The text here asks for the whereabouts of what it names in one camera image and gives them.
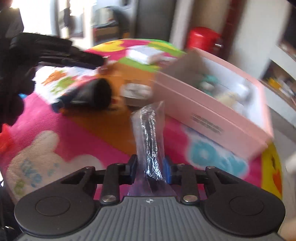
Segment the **black gloved left hand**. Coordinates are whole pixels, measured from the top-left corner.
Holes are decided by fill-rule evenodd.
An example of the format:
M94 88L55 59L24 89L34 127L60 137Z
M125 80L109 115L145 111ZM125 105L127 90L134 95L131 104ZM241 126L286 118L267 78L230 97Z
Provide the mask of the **black gloved left hand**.
M10 64L1 69L1 125L14 125L23 113L20 94L30 95L35 88L36 64Z

